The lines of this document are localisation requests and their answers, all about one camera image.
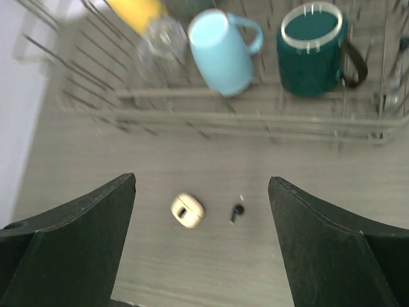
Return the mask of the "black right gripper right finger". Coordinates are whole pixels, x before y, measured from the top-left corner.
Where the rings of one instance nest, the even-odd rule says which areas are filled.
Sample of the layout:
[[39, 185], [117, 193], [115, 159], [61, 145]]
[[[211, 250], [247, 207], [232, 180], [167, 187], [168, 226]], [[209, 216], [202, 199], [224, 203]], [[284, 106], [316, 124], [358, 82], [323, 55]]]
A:
[[407, 306], [408, 230], [272, 177], [270, 207], [295, 306]]

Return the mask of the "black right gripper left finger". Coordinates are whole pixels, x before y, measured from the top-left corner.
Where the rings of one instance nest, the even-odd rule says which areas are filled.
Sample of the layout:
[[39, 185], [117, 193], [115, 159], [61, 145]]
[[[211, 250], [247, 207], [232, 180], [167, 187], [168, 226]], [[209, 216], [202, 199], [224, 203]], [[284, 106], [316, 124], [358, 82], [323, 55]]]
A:
[[112, 306], [134, 208], [125, 173], [1, 230], [2, 306]]

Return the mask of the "black earbud alone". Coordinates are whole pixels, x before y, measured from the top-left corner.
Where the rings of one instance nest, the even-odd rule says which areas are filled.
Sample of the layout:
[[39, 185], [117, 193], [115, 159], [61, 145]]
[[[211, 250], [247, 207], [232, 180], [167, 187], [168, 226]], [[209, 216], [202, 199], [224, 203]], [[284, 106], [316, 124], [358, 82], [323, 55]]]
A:
[[236, 205], [233, 206], [233, 209], [231, 211], [231, 217], [230, 217], [230, 223], [234, 224], [236, 221], [237, 216], [242, 216], [245, 212], [245, 208], [242, 204], [237, 203]]

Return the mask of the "beige earbud charging case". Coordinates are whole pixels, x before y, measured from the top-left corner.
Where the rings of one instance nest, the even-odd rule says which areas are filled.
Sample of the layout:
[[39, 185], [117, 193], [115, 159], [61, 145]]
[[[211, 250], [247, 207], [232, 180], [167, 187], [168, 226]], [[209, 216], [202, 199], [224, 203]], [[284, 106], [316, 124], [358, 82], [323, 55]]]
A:
[[184, 227], [193, 229], [204, 218], [205, 209], [195, 197], [187, 193], [181, 193], [172, 202], [171, 213]]

